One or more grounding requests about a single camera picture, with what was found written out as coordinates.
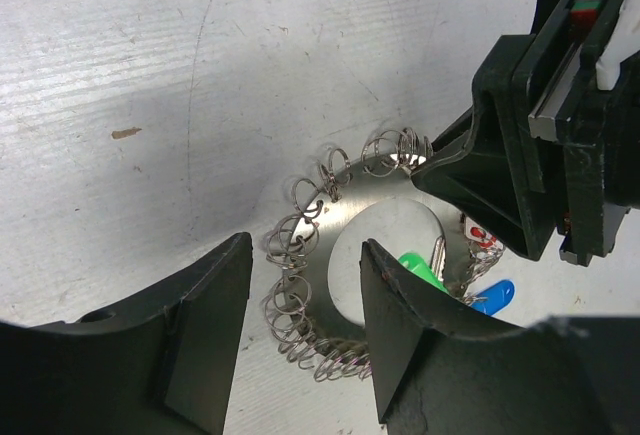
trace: white surface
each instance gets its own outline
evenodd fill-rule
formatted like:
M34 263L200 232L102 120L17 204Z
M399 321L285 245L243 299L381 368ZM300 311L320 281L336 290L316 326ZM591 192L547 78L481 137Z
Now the white surface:
M596 63L600 90L613 90L620 78L620 64L640 50L640 0L624 0L609 43Z
M395 258L416 252L429 263L442 227L420 202L390 198L366 208L344 228L331 252L328 282L331 300L350 322L364 327L360 289L362 243L375 238Z
M2 0L0 317L75 320L235 231L258 247L291 211L290 177L327 143L355 157L382 124L439 133L498 36L526 32L534 8ZM496 276L523 281L505 315L638 312L638 220L588 270L561 263L557 240L539 264L507 256ZM225 433L379 433L370 382L316 384L276 353L258 303L278 273L255 258Z

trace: metal coil spring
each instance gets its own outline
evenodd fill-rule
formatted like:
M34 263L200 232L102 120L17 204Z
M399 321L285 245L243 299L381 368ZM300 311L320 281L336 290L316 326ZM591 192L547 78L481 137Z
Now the metal coil spring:
M385 154L381 153L383 143L390 148ZM374 165L368 163L371 151L376 161ZM334 171L336 154L342 157L344 163L340 178ZM369 140L362 148L360 159L365 173L373 177L386 177L395 170L410 172L432 155L433 148L429 139L421 139L413 129L405 128L386 130ZM281 220L267 237L267 260L282 270L282 276L263 301L264 316L272 335L279 342L278 351L286 355L289 363L296 363L300 369L313 370L316 381L356 376L364 380L371 376L367 343L322 338L306 313L312 291L311 284L304 278L304 270L308 265L307 257L318 245L320 233L314 220L322 213L324 202L319 200L303 209L298 202L298 190L301 184L306 184L311 187L311 199L325 193L332 202L340 200L340 190L353 179L347 153L341 148L332 149L327 164L318 163L318 174L321 180L319 184L309 178L301 178L293 184L291 199L295 212ZM304 237L297 236L293 239L299 223L309 225L311 231ZM471 278L474 281L495 265L502 255L488 252L480 255L473 250L470 253ZM305 300L290 290L294 283L306 285ZM476 300L467 300L465 297L461 301L470 304Z

